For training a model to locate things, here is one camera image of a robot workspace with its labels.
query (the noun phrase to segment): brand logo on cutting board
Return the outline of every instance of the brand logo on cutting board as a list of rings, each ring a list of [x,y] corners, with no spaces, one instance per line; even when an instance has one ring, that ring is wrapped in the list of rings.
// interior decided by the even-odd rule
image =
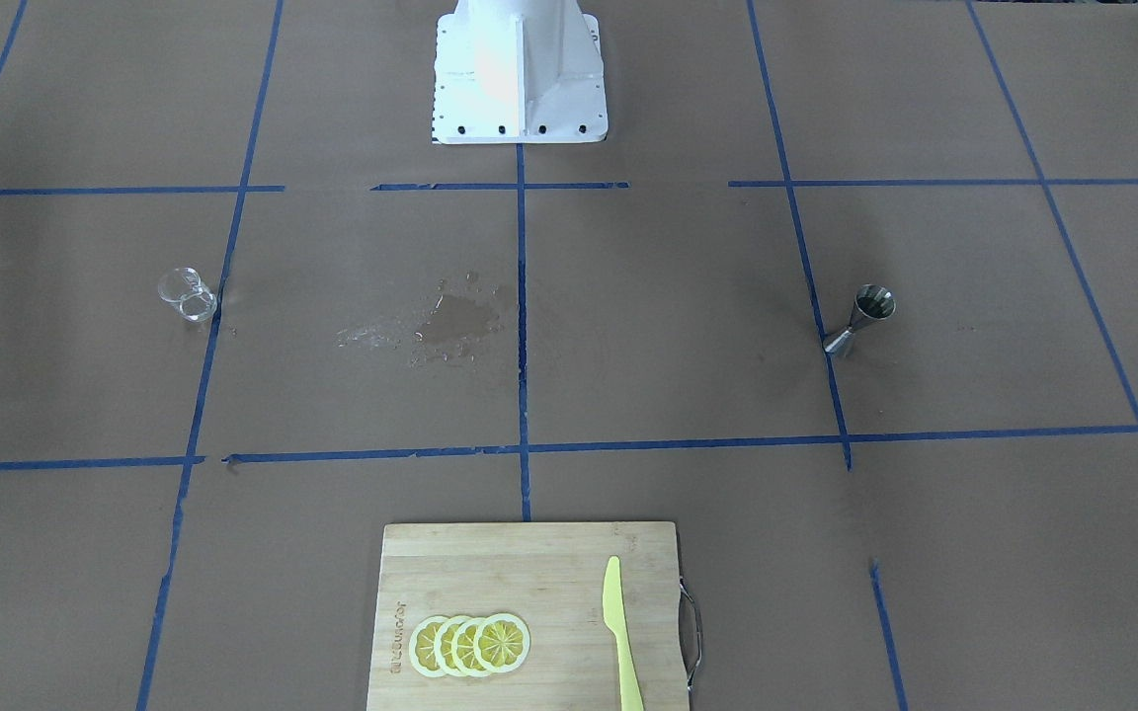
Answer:
[[[406,620],[407,606],[398,602],[397,609],[393,612],[393,645],[389,647],[389,673],[402,673],[402,652],[406,647]]]

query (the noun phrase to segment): cutting board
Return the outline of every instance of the cutting board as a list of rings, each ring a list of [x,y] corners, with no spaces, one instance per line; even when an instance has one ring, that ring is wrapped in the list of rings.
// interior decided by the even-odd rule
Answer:
[[[619,710],[618,647],[602,609],[610,555],[622,564],[645,711],[687,711],[671,522],[386,527],[368,711]],[[411,667],[411,631],[424,618],[496,612],[529,627],[529,653],[517,670],[428,678]]]

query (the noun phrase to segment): knife blade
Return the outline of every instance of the knife blade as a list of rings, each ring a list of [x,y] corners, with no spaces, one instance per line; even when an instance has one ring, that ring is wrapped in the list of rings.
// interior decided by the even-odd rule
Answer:
[[[609,559],[604,567],[604,625],[618,639],[618,683],[622,697],[622,711],[644,711],[641,696],[641,680],[635,675],[632,659],[632,639],[626,633],[626,606],[622,603],[622,562],[618,555]]]

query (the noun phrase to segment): silver double jigger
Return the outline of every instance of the silver double jigger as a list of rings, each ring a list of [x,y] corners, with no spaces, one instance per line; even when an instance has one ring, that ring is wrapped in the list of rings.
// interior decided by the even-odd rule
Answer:
[[[823,352],[831,356],[850,355],[850,348],[855,346],[855,333],[894,315],[898,303],[894,301],[893,294],[884,287],[876,287],[875,283],[865,284],[858,289],[855,296],[855,306],[850,309],[850,322],[840,332],[823,339]]]

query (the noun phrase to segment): yellow lemon slice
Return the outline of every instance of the yellow lemon slice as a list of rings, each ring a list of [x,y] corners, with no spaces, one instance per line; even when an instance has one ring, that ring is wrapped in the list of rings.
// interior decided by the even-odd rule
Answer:
[[[484,670],[496,675],[516,670],[529,654],[529,627],[509,612],[490,615],[478,626],[473,654]]]
[[[438,662],[438,669],[445,671],[447,676],[462,677],[460,667],[455,665],[455,630],[460,625],[471,620],[469,615],[455,615],[442,622],[437,633],[432,635],[432,656]]]
[[[492,673],[477,661],[475,643],[484,621],[486,618],[471,618],[464,625],[456,627],[455,636],[452,638],[451,650],[454,653],[455,668],[465,677],[488,677]]]
[[[446,671],[443,671],[442,665],[438,664],[438,658],[432,653],[432,640],[438,635],[438,628],[445,621],[446,618],[442,615],[426,618],[411,633],[411,665],[415,667],[415,671],[420,671],[426,677],[437,678],[446,676]]]

